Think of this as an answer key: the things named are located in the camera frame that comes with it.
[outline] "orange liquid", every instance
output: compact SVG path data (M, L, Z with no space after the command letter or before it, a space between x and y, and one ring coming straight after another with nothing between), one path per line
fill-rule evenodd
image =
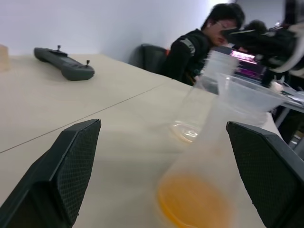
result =
M157 200L165 217L177 228L230 228L232 207L212 185L192 175L164 178Z

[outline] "desk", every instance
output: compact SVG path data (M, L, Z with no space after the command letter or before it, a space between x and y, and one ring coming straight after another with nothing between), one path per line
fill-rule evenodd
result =
M167 168L188 147L168 126L189 90L190 86L172 80L81 120L100 118L102 128L91 180L74 228L160 227L154 213L154 190ZM66 127L0 155L0 204ZM270 115L264 128L278 134ZM246 225L240 227L265 228L246 191L239 197L251 210L244 217Z
M33 56L10 58L11 70L0 73L0 152L171 80L103 55L72 57L90 59L95 76L67 81Z

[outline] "black hair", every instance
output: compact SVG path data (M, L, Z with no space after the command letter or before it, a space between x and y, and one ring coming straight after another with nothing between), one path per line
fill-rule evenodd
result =
M266 33L268 31L266 25L261 20L253 20L244 26L244 30L256 30L258 33Z
M205 23L200 28L201 30L203 30L207 26L207 23L210 19L214 23L219 20L234 19L234 20L236 20L237 28L240 29L244 23L245 14L244 14L242 8L240 7L240 5L238 5L236 3L217 4L212 8Z

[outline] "white wall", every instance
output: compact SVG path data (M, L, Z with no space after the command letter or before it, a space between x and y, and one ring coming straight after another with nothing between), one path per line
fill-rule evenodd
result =
M246 23L259 19L272 28L283 20L285 0L238 0L246 15Z
M228 0L1 0L0 43L11 55L62 46L127 62L141 43L169 47Z

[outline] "gray controller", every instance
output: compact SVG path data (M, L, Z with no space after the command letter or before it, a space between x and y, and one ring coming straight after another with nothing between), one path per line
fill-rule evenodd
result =
M60 69L62 75L70 81L88 80L95 73L94 69L89 66L90 60L86 61L86 65L81 64L68 57L67 53L60 51L60 45L57 50L36 47L34 55L40 61L50 63Z

